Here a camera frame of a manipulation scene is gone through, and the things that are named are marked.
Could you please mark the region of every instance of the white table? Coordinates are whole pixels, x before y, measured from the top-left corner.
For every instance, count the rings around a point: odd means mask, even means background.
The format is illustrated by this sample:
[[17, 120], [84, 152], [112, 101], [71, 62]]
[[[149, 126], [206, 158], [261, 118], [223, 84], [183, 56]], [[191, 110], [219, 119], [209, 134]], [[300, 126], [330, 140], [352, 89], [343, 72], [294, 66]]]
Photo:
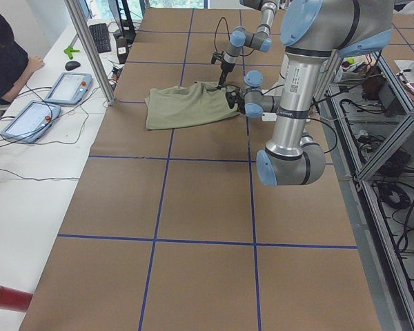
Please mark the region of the white table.
[[[46, 55], [45, 67], [29, 80], [29, 87], [52, 86], [59, 75], [65, 72], [64, 65], [69, 58], [63, 50], [74, 36], [75, 29], [71, 25], [65, 29]], [[100, 55], [108, 74], [113, 66], [110, 61], [118, 62], [115, 40], [112, 37], [111, 39], [112, 52]], [[81, 67], [72, 72], [90, 73], [95, 77], [79, 40], [74, 48], [81, 50], [73, 53], [74, 60], [80, 62]], [[97, 80], [94, 79], [90, 91], [98, 86]], [[45, 97], [47, 92], [38, 94]], [[16, 99], [4, 116], [18, 114], [31, 100], [39, 99], [33, 93]], [[16, 172], [23, 177], [38, 179], [80, 177], [106, 106], [103, 93], [98, 90], [83, 105], [88, 119], [78, 142], [72, 145], [8, 145], [0, 148], [0, 168]], [[70, 109], [62, 107], [63, 113]], [[74, 114], [67, 114], [56, 121], [38, 142], [75, 141], [86, 117], [87, 114], [77, 108]], [[7, 123], [0, 122], [0, 130]], [[13, 174], [0, 171], [0, 285], [26, 292], [35, 291], [77, 183], [77, 180], [22, 180]], [[0, 331], [18, 330], [23, 318], [24, 313], [0, 310]]]

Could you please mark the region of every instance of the hand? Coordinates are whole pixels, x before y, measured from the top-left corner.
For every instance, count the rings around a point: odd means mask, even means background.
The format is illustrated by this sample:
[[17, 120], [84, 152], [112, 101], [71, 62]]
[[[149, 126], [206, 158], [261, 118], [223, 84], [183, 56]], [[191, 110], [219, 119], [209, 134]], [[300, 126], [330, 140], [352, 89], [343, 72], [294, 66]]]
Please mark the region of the hand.
[[34, 73], [37, 70], [42, 69], [42, 67], [44, 67], [44, 62], [43, 62], [42, 58], [40, 58], [40, 57], [30, 57], [29, 58], [27, 69], [31, 73]]

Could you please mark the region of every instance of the green clamp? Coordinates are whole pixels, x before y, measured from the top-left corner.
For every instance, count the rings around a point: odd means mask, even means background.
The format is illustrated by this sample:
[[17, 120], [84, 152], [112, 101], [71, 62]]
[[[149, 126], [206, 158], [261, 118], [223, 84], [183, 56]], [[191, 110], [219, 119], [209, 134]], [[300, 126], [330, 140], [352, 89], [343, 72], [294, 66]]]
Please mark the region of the green clamp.
[[68, 46], [63, 52], [64, 52], [64, 54], [68, 55], [69, 60], [72, 60], [74, 58], [72, 53], [77, 53], [79, 51], [80, 50], [75, 50], [72, 46]]

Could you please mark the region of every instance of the green cloth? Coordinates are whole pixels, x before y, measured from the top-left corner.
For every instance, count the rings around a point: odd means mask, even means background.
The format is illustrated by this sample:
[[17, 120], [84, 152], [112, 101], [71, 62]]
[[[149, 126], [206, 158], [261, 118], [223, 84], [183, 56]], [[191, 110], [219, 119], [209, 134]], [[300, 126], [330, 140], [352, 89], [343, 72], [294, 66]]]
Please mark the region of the green cloth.
[[230, 109], [225, 89], [215, 89], [217, 83], [197, 82], [188, 88], [175, 86], [150, 90], [146, 99], [149, 130], [199, 126], [238, 115]]

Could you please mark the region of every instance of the black mouse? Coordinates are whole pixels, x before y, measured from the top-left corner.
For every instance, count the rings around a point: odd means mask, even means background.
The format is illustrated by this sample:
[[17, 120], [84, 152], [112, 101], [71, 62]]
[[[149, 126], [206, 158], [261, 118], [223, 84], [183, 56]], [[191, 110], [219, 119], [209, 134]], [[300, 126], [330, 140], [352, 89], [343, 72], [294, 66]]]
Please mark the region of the black mouse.
[[67, 71], [71, 71], [71, 70], [74, 70], [75, 68], [78, 68], [79, 66], [81, 66], [81, 63], [79, 63], [78, 61], [69, 61], [66, 63], [64, 68]]

